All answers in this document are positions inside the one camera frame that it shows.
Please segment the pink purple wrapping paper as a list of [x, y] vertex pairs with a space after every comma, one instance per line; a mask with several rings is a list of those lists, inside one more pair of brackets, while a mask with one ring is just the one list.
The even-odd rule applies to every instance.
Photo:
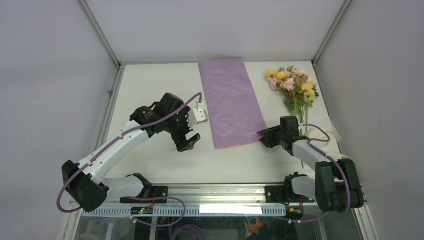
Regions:
[[257, 142], [266, 124], [243, 59], [205, 60], [198, 69], [215, 148]]

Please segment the white fake flower stem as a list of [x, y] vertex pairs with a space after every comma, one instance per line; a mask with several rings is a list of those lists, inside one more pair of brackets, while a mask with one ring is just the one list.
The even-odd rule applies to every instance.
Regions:
[[[301, 123], [299, 125], [299, 134], [301, 136], [304, 136], [306, 134], [307, 130], [308, 130], [308, 126], [305, 125], [304, 123]], [[300, 163], [301, 163], [301, 168], [304, 169], [305, 168], [304, 162], [301, 160]]]

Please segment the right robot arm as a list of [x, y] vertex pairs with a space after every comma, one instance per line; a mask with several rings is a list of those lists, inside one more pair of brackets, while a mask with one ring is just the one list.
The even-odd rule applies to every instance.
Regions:
[[294, 172], [284, 178], [281, 185], [267, 186], [267, 202], [284, 205], [309, 198], [316, 201], [324, 212], [346, 212], [361, 208], [364, 196], [355, 163], [350, 158], [336, 159], [324, 152], [315, 142], [329, 142], [325, 133], [323, 139], [300, 134], [298, 120], [294, 116], [282, 116], [279, 125], [258, 131], [259, 141], [266, 148], [282, 147], [288, 154], [307, 164], [314, 177]]

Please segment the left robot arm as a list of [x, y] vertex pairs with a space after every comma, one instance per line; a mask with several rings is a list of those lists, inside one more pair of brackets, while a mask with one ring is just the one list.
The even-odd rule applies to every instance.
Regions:
[[67, 160], [61, 167], [63, 186], [57, 195], [56, 207], [63, 213], [73, 212], [61, 206], [64, 193], [78, 203], [78, 210], [86, 212], [108, 200], [147, 202], [152, 184], [142, 174], [121, 178], [107, 178], [107, 174], [135, 147], [161, 132], [170, 134], [178, 152], [192, 150], [201, 136], [196, 133], [187, 138], [187, 134], [207, 119], [202, 109], [202, 96], [198, 92], [183, 101], [167, 92], [159, 101], [138, 107], [113, 137], [88, 156], [78, 162]]

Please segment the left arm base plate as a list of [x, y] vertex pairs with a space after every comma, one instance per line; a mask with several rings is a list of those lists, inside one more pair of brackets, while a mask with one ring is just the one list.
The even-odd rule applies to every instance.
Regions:
[[[158, 197], [167, 197], [168, 190], [169, 190], [168, 186], [153, 185], [153, 186], [150, 186], [147, 190], [143, 189], [141, 193], [136, 196], [136, 198], [151, 199], [151, 198], [158, 198]], [[167, 200], [166, 199], [135, 200], [128, 197], [121, 197], [119, 199], [119, 202], [122, 204], [133, 204], [133, 203], [151, 204], [152, 202], [164, 204], [164, 203], [167, 203]]]

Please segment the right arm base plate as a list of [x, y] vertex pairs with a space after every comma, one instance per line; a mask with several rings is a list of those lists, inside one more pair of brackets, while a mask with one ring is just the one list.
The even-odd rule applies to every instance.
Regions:
[[266, 185], [264, 187], [264, 196], [267, 203], [281, 203], [288, 205], [290, 203], [314, 203], [309, 197], [294, 193], [288, 185], [278, 183], [277, 185]]

